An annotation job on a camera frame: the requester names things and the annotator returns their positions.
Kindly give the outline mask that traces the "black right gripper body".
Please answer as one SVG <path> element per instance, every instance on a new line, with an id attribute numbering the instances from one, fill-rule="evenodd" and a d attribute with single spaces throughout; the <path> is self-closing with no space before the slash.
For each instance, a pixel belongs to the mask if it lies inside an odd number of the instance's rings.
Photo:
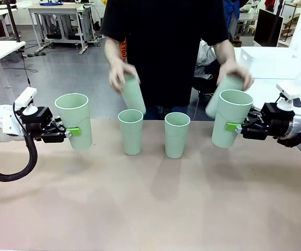
<path id="1" fill-rule="evenodd" d="M 265 103 L 261 109 L 261 117 L 264 128 L 259 140 L 265 140 L 267 136 L 284 137 L 294 118 L 294 112 L 284 111 L 276 103 Z"/>

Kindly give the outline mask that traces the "person's left hand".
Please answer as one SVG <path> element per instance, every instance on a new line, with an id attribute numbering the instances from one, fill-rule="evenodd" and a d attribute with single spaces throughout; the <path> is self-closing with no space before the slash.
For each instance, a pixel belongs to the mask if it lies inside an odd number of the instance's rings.
<path id="1" fill-rule="evenodd" d="M 221 64 L 219 69 L 219 75 L 217 79 L 217 85 L 219 85 L 223 78 L 227 75 L 235 75 L 243 81 L 242 89 L 248 90 L 254 82 L 254 79 L 246 68 L 239 65 L 236 60 L 228 59 L 226 61 L 218 60 Z"/>

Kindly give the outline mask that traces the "person's right hand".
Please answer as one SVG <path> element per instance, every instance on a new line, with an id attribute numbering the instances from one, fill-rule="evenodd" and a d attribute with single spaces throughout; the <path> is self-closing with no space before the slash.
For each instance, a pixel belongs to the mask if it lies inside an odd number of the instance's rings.
<path id="1" fill-rule="evenodd" d="M 120 58 L 113 58 L 109 60 L 110 72 L 109 72 L 109 82 L 111 87 L 118 93 L 122 93 L 121 85 L 125 85 L 124 75 L 133 75 L 140 83 L 139 76 L 137 74 L 136 68 L 133 65 L 123 62 Z"/>

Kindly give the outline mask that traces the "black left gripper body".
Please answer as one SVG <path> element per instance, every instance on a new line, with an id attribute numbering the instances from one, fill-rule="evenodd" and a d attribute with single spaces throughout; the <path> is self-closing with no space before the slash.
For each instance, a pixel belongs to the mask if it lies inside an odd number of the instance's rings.
<path id="1" fill-rule="evenodd" d="M 53 143 L 47 129 L 52 118 L 52 112 L 48 107 L 38 107 L 38 110 L 30 115 L 24 110 L 21 113 L 21 121 L 25 127 L 25 139 Z"/>

